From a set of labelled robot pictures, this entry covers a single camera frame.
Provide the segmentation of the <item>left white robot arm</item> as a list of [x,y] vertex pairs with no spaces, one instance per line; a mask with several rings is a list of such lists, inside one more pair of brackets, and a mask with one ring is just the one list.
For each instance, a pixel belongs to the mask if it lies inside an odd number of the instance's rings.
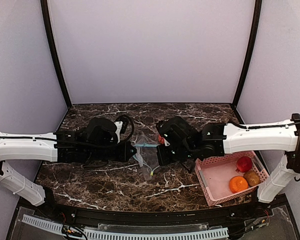
[[127,115],[115,121],[92,118],[76,131],[19,135],[0,132],[0,185],[33,206],[53,205],[52,191],[15,171],[8,160],[39,160],[50,163],[80,163],[93,160],[127,162],[137,150],[130,139],[135,126]]

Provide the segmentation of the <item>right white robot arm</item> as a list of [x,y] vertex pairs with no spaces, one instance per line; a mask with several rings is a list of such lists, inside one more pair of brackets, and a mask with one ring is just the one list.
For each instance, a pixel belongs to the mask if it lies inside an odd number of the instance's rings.
[[300,114],[290,119],[240,125],[209,123],[197,131],[180,116],[156,124],[165,143],[157,146],[158,162],[166,166],[188,159],[205,160],[245,151],[283,151],[279,164],[268,179],[258,187],[257,198],[270,203],[287,184],[300,174]]

